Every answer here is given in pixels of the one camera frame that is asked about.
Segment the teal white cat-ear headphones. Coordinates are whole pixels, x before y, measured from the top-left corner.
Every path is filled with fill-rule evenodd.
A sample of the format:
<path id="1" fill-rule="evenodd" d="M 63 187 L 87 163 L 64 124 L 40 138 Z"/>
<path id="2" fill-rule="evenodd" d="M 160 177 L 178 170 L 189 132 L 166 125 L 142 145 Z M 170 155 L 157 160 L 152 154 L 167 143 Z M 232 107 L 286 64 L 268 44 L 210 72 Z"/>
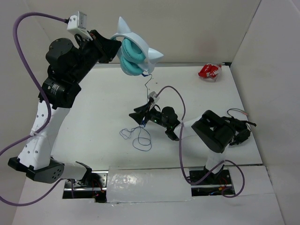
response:
<path id="1" fill-rule="evenodd" d="M 111 40 L 121 38 L 121 47 L 117 52 L 122 71 L 131 76 L 149 76 L 155 65 L 162 60 L 164 55 L 156 49 L 149 47 L 146 41 L 133 32 L 126 21 L 119 17 L 117 32 Z"/>

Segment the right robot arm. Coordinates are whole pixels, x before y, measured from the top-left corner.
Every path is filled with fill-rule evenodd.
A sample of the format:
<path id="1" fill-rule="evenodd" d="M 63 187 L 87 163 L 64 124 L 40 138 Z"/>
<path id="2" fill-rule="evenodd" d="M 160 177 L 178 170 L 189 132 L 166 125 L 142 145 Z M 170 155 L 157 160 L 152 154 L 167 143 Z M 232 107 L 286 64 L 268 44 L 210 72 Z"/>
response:
<path id="1" fill-rule="evenodd" d="M 185 123 L 180 122 L 175 110 L 166 106 L 161 111 L 154 107 L 143 105 L 129 114 L 139 125 L 145 125 L 152 121 L 166 129 L 165 134 L 173 141 L 179 142 L 180 166 L 186 181 L 192 185 L 199 185 L 203 181 L 210 184 L 216 183 L 221 178 L 221 172 L 225 165 L 225 148 L 234 137 L 234 128 L 211 110 L 207 110 L 202 116 Z M 184 173 L 182 161 L 182 140 L 186 137 L 198 136 L 208 147 L 209 154 L 204 166 L 204 176 L 194 180 Z"/>

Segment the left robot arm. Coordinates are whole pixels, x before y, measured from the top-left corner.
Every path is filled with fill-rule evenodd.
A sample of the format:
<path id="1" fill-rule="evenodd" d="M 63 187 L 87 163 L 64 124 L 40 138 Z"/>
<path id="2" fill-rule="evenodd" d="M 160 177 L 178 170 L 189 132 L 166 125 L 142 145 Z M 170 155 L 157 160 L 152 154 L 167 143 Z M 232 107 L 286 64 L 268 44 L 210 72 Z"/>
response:
<path id="1" fill-rule="evenodd" d="M 89 34 L 91 40 L 75 35 L 78 47 L 68 38 L 54 40 L 45 56 L 49 63 L 48 77 L 42 84 L 45 96 L 38 96 L 33 132 L 19 156 L 8 161 L 8 166 L 33 181 L 51 184 L 68 179 L 87 187 L 97 178 L 84 163 L 60 162 L 52 156 L 62 122 L 81 91 L 79 83 L 97 63 L 111 62 L 121 48 L 120 41 L 107 39 L 96 30 Z"/>

